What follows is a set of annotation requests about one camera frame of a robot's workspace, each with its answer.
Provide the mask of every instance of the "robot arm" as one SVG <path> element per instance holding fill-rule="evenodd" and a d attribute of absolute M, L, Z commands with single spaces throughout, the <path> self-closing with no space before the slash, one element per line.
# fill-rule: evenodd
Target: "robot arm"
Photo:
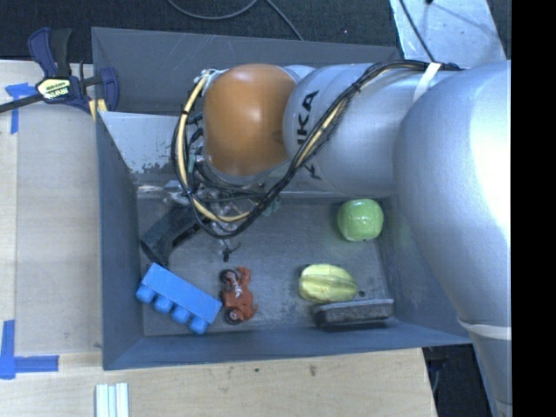
<path fill-rule="evenodd" d="M 242 65 L 203 88 L 204 76 L 190 98 L 202 88 L 198 160 L 185 141 L 192 103 L 176 130 L 183 192 L 217 238 L 241 233 L 294 176 L 316 196 L 398 196 L 508 417 L 510 75 L 510 62 L 460 70 L 402 60 L 301 73 Z M 230 214 L 203 190 L 248 200 Z"/>

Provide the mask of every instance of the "clamp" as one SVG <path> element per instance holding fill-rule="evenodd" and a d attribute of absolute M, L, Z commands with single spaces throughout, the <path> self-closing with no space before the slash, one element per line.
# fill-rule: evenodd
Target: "clamp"
<path fill-rule="evenodd" d="M 82 66 L 80 79 L 71 75 L 67 48 L 72 33 L 73 30 L 69 28 L 41 28 L 29 37 L 30 54 L 43 70 L 44 78 L 35 85 L 35 95 L 0 105 L 0 113 L 43 101 L 48 104 L 63 103 L 95 116 L 96 101 L 87 95 L 87 87 L 100 83 L 104 87 L 103 102 L 106 109 L 116 109 L 120 89 L 114 68 L 102 68 L 98 76 L 85 79 Z"/>

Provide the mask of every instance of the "green ball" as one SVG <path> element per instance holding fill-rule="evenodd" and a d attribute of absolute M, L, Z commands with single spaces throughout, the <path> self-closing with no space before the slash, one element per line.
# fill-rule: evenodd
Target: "green ball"
<path fill-rule="evenodd" d="M 348 241 L 373 240 L 381 234 L 384 213 L 377 201 L 354 199 L 341 205 L 337 222 L 341 234 Z"/>

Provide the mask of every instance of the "yellow squash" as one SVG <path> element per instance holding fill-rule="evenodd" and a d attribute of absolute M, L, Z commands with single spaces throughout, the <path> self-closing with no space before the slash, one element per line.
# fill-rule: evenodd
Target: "yellow squash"
<path fill-rule="evenodd" d="M 357 283 L 347 270 L 331 264 L 312 264 L 299 278 L 299 292 L 305 300 L 329 303 L 350 301 L 357 295 Z"/>

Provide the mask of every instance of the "red toy figure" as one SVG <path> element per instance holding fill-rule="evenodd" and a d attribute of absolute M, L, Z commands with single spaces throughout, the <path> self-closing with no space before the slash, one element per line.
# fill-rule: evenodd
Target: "red toy figure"
<path fill-rule="evenodd" d="M 253 304 L 253 294 L 248 290 L 251 271 L 238 267 L 237 272 L 227 269 L 220 273 L 220 279 L 224 283 L 224 289 L 220 293 L 226 308 L 224 318 L 229 324 L 248 320 L 257 311 L 257 305 Z"/>

